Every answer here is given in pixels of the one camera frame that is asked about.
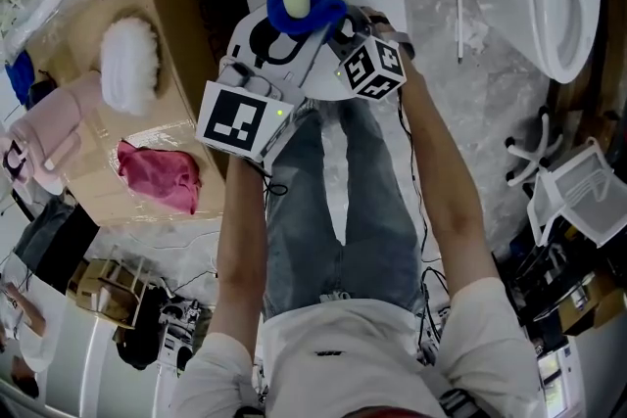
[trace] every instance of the marble floor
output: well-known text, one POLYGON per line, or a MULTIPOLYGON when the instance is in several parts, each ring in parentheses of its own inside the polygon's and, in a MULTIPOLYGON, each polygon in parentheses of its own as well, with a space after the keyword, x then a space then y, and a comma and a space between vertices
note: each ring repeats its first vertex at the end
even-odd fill
MULTIPOLYGON (((485 212, 488 242, 496 253, 525 223, 526 196, 509 188, 505 174, 516 166, 504 141, 525 137, 549 86, 517 51, 485 25, 474 0, 465 0, 465 55, 457 61, 455 41, 456 0, 406 0, 410 36, 416 49, 415 65, 425 75, 429 90, 449 126, 479 188, 485 212)), ((410 178, 410 146, 396 114, 396 96, 374 107, 393 157, 399 185, 416 228, 422 232, 417 196, 410 178)), ((323 130, 325 179, 329 208, 336 233, 346 222, 346 139, 337 123, 323 130)), ((103 229, 88 254, 104 255, 112 246, 127 256, 143 255, 156 274, 180 287, 205 270, 213 270, 219 221, 195 221, 103 229)), ((433 239, 427 241, 424 259, 438 256, 433 239)), ((439 261, 433 263, 438 267, 439 261)), ((431 298, 440 303, 446 295, 437 283, 427 282, 431 298)), ((217 280, 205 274, 179 293, 213 304, 217 280)))

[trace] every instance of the fluffy white object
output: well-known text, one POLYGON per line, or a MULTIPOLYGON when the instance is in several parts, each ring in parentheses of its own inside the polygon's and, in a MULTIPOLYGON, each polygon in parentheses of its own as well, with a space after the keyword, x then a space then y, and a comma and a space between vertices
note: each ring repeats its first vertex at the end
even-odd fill
POLYGON ((102 94, 118 112, 145 116, 156 100, 157 35, 138 18, 113 23, 101 46, 102 94))

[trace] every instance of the pink bottle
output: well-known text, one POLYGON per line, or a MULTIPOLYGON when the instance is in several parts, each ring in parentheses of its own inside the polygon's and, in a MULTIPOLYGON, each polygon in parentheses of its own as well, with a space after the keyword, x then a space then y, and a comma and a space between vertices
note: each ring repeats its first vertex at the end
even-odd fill
POLYGON ((31 178, 44 186, 57 180, 80 149, 76 129, 101 101, 100 73, 91 71, 55 89, 11 124, 0 137, 0 155, 14 185, 25 185, 31 178), (45 164, 53 156, 54 167, 48 168, 45 164))

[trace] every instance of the gray jeans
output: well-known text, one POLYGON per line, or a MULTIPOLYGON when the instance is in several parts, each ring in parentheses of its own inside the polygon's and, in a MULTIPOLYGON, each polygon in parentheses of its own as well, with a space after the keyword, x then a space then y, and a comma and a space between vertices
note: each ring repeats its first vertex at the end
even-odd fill
POLYGON ((336 238, 324 189, 321 117, 311 112, 277 157, 268 202, 265 318, 346 292, 417 313, 420 247, 381 129, 364 100, 340 105, 348 139, 346 245, 336 238))

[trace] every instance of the crumpled red cloth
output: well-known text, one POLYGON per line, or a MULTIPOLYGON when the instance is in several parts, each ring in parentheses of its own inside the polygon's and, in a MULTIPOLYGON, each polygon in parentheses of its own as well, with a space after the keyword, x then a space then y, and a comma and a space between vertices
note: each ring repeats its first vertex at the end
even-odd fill
POLYGON ((196 212, 202 183, 194 158, 185 152, 135 148, 118 143, 118 175, 139 194, 189 214, 196 212))

